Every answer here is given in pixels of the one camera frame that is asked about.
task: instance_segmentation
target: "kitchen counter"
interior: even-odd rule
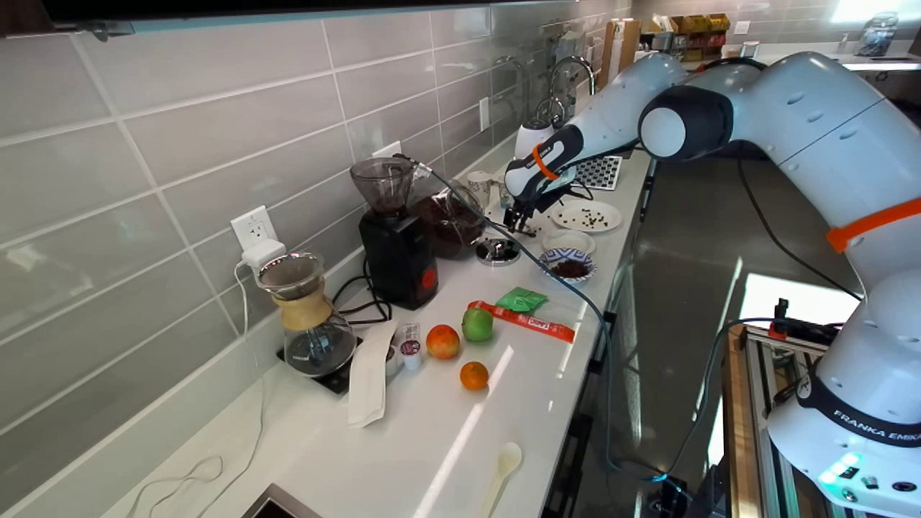
[[[647,166],[651,159],[632,153],[618,189],[595,195],[624,215],[616,231],[595,237],[599,267],[580,284],[599,309],[618,284]],[[523,466],[507,483],[494,516],[542,516],[599,323],[579,296],[523,257],[507,267],[475,260],[436,267],[436,296],[421,312],[395,312],[395,319],[421,323],[422,332],[435,323],[461,327],[467,302],[494,302],[511,289],[531,289],[549,296],[534,319],[572,326],[575,342],[494,323],[491,346],[464,346],[461,361],[402,368],[389,382],[385,417],[369,430],[347,430],[344,398],[271,363],[275,340],[241,340],[226,355],[235,355],[235,372],[259,372],[257,382],[226,399],[121,500],[100,507],[103,516],[241,516],[271,483],[330,518],[478,516],[494,479],[498,448],[510,441],[523,445]],[[467,361],[481,361],[491,372],[485,395],[461,388],[457,372]]]

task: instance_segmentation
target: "gray tile wall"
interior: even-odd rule
[[[857,34],[861,20],[832,22],[841,4],[862,0],[661,0],[635,4],[635,15],[727,15],[727,20],[750,20],[747,34],[730,34],[730,40],[762,40],[762,44],[809,44],[809,40],[841,40]],[[921,20],[904,20],[898,40],[908,40],[921,30]]]
[[[347,165],[402,138],[461,174],[517,127],[517,92],[542,84],[542,25],[599,38],[628,10],[544,0],[0,40],[0,512],[238,338],[232,215],[267,205],[291,248],[339,263],[360,248]],[[271,315],[267,296],[254,315]]]

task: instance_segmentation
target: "robotic arm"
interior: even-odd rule
[[[842,507],[921,516],[921,132],[880,92],[824,56],[773,66],[727,61],[687,74],[652,56],[589,109],[507,166],[520,231],[580,159],[641,140],[655,159],[760,146],[828,222],[865,284],[815,378],[772,412],[783,457]]]

